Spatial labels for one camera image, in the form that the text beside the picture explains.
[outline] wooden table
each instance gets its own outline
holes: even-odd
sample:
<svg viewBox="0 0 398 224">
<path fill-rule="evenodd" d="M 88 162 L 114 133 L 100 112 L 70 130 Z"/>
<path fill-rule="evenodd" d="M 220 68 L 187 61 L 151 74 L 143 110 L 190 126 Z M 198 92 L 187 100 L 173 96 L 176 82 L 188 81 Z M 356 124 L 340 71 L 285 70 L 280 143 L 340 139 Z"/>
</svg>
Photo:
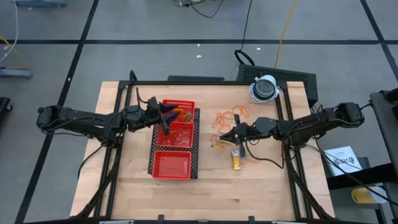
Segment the wooden table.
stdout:
<svg viewBox="0 0 398 224">
<path fill-rule="evenodd" d="M 118 82 L 103 82 L 96 113 L 113 112 L 117 87 Z M 303 83 L 288 82 L 288 87 L 294 118 L 308 115 Z M 241 161 L 242 169 L 233 170 L 231 150 L 235 147 L 225 144 L 224 149 L 217 150 L 210 142 L 211 135 L 217 134 L 218 128 L 213 129 L 211 125 L 218 112 L 244 105 L 250 116 L 241 116 L 241 122 L 251 124 L 259 116 L 278 119 L 274 101 L 255 104 L 250 99 L 247 85 L 142 85 L 139 93 L 143 100 L 152 96 L 158 101 L 193 100 L 201 109 L 198 179 L 153 179 L 147 173 L 152 128 L 135 133 L 126 131 L 112 219 L 156 220 L 163 214 L 166 220 L 248 220 L 250 215 L 256 220 L 295 220 L 286 169 L 279 169 L 270 162 L 255 161 L 246 153 L 247 158 Z M 281 94 L 284 117 L 287 118 Z M 136 104 L 136 97 L 132 97 L 130 105 Z M 233 120 L 227 123 L 234 125 Z M 312 140 L 308 143 L 316 146 Z M 257 157 L 281 163 L 280 144 L 272 138 L 264 139 L 251 146 L 251 150 Z M 88 140 L 85 156 L 99 145 L 95 139 Z M 320 154 L 309 147 L 301 152 L 308 189 L 325 211 L 334 216 Z M 95 155 L 81 170 L 71 215 L 80 212 L 97 190 L 104 154 L 105 150 Z M 304 217 L 299 188 L 297 192 Z M 108 193 L 104 195 L 101 214 L 105 213 L 107 198 Z"/>
</svg>

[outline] gray floor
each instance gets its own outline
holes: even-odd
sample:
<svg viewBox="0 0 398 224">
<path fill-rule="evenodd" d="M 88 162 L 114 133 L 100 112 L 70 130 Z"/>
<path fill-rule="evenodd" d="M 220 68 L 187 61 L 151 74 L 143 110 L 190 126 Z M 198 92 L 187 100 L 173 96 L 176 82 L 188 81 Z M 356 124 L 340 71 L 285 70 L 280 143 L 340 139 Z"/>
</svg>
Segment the gray floor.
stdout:
<svg viewBox="0 0 398 224">
<path fill-rule="evenodd" d="M 218 2 L 197 8 L 211 14 Z M 241 39 L 249 1 L 225 0 L 213 19 L 171 1 L 99 2 L 88 39 Z M 247 39 L 278 39 L 292 1 L 253 0 Z M 20 8 L 20 39 L 78 40 L 92 0 L 69 0 L 60 9 Z M 395 0 L 368 0 L 385 39 L 398 39 Z M 0 35 L 14 38 L 14 8 L 0 3 Z M 299 0 L 286 39 L 376 40 L 360 1 Z M 133 69 L 140 80 L 166 80 L 169 75 L 206 75 L 234 80 L 239 45 L 85 45 L 65 106 L 93 111 L 102 81 L 125 80 Z M 258 65 L 272 67 L 277 45 L 247 44 L 244 51 Z M 389 46 L 398 57 L 398 45 Z M 44 135 L 36 128 L 37 108 L 56 104 L 76 45 L 18 45 L 32 65 L 31 80 L 0 79 L 0 96 L 14 110 L 0 132 L 0 223 L 13 223 L 39 155 Z M 22 62 L 10 55 L 1 66 Z M 283 45 L 279 68 L 317 74 L 319 102 L 366 104 L 369 94 L 397 87 L 380 45 Z M 320 140 L 324 149 L 353 147 L 372 166 L 389 162 L 371 108 L 360 128 L 336 129 Z M 26 222 L 67 218 L 76 187 L 76 172 L 86 140 L 54 137 Z M 377 222 L 373 212 L 335 208 L 342 220 Z"/>
</svg>

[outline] red basket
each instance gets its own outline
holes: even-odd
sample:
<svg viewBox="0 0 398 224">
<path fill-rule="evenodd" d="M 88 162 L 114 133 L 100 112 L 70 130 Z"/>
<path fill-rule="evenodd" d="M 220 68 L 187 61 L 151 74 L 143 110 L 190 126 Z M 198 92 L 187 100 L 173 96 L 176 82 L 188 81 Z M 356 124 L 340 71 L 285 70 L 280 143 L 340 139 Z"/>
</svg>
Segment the red basket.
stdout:
<svg viewBox="0 0 398 224">
<path fill-rule="evenodd" d="M 195 112 L 195 102 L 194 101 L 185 101 L 185 100 L 163 100 L 163 104 L 165 105 L 178 105 L 177 109 L 182 109 L 184 112 L 190 112 L 192 114 L 192 119 L 189 123 L 193 123 L 193 115 Z"/>
<path fill-rule="evenodd" d="M 190 179 L 191 152 L 156 151 L 152 177 L 158 179 Z"/>
<path fill-rule="evenodd" d="M 159 133 L 157 135 L 158 146 L 181 147 L 185 149 L 192 148 L 192 123 L 171 122 L 169 124 L 169 132 L 169 135 L 165 135 L 162 126 L 159 125 Z"/>
</svg>

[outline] red plastic bin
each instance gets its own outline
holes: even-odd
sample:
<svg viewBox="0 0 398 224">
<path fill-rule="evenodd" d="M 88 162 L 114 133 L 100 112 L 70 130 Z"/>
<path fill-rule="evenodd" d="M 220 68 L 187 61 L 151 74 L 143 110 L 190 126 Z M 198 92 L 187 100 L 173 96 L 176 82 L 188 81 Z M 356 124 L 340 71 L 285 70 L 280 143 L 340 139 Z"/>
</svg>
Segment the red plastic bin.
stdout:
<svg viewBox="0 0 398 224">
<path fill-rule="evenodd" d="M 159 125 L 157 135 L 157 145 L 166 147 L 192 148 L 193 143 L 193 124 L 171 122 L 169 124 L 169 135 L 163 133 L 162 126 Z"/>
<path fill-rule="evenodd" d="M 184 112 L 190 112 L 192 114 L 192 119 L 189 123 L 193 123 L 193 115 L 195 112 L 195 102 L 194 101 L 186 101 L 186 100 L 163 100 L 163 104 L 165 105 L 178 105 L 177 109 L 182 109 Z"/>
<path fill-rule="evenodd" d="M 156 151 L 152 177 L 158 179 L 190 179 L 191 152 Z"/>
</svg>

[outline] white camera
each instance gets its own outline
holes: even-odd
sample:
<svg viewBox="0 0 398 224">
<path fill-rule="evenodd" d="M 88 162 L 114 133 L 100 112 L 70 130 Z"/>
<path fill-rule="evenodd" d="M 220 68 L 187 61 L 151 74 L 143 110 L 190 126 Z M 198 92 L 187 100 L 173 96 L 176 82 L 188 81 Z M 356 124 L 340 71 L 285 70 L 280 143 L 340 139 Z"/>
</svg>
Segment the white camera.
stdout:
<svg viewBox="0 0 398 224">
<path fill-rule="evenodd" d="M 272 75 L 255 78 L 256 82 L 250 85 L 249 94 L 256 103 L 265 103 L 274 100 L 279 95 L 279 87 Z"/>
</svg>

